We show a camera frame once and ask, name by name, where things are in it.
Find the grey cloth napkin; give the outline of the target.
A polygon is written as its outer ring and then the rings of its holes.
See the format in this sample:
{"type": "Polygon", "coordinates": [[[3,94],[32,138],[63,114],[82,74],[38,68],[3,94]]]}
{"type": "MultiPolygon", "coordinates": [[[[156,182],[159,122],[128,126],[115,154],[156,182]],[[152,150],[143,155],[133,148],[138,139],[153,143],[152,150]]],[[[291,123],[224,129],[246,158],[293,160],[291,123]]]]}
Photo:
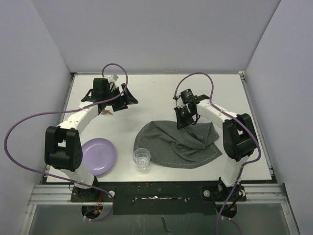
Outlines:
{"type": "Polygon", "coordinates": [[[213,123],[198,123],[177,129],[177,123],[156,120],[137,134],[134,151],[147,149],[151,162],[170,168],[194,169],[208,164],[223,153],[215,145],[219,134],[213,123]]]}

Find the clear drinking glass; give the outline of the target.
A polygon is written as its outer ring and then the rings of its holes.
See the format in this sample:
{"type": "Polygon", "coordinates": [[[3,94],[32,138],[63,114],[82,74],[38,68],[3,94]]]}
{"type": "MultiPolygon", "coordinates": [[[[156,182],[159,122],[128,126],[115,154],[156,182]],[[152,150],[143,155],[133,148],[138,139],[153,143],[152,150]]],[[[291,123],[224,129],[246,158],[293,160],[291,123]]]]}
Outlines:
{"type": "Polygon", "coordinates": [[[150,152],[145,148],[139,148],[133,153],[133,161],[140,171],[147,171],[151,159],[150,152]]]}

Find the purple plate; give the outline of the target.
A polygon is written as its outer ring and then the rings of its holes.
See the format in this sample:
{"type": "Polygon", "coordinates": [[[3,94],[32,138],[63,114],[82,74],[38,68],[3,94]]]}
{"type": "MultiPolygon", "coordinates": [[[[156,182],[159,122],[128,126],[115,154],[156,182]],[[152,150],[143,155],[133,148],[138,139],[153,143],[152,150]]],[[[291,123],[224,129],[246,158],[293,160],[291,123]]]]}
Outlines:
{"type": "Polygon", "coordinates": [[[82,145],[82,164],[94,175],[109,171],[117,159],[117,151],[112,142],[104,138],[94,138],[82,145]]]}

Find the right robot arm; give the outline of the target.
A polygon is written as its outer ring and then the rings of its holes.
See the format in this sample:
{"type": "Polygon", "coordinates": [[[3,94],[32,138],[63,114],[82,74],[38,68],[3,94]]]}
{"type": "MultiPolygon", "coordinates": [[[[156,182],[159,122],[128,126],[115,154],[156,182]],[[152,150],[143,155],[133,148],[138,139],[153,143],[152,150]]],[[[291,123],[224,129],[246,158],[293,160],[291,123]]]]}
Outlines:
{"type": "Polygon", "coordinates": [[[213,103],[206,95],[193,95],[186,89],[173,97],[177,118],[177,128],[182,129],[195,124],[196,119],[205,117],[221,128],[223,148],[227,155],[222,185],[217,188],[218,196],[228,200],[235,194],[233,185],[240,180],[240,168],[257,148],[257,136],[250,115],[236,114],[213,103]]]}

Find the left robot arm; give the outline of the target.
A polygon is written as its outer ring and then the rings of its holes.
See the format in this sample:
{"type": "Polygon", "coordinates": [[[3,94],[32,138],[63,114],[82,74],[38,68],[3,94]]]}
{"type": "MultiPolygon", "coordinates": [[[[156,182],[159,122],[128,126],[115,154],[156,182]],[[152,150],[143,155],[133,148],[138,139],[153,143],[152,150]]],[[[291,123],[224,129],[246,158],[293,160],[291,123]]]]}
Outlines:
{"type": "Polygon", "coordinates": [[[80,134],[107,106],[120,111],[138,104],[127,83],[120,87],[116,85],[117,78],[115,74],[108,78],[95,78],[93,87],[81,99],[78,109],[58,126],[50,126],[45,132],[45,163],[63,172],[76,187],[82,189],[82,196],[88,201],[98,198],[99,188],[96,177],[82,165],[80,134]]]}

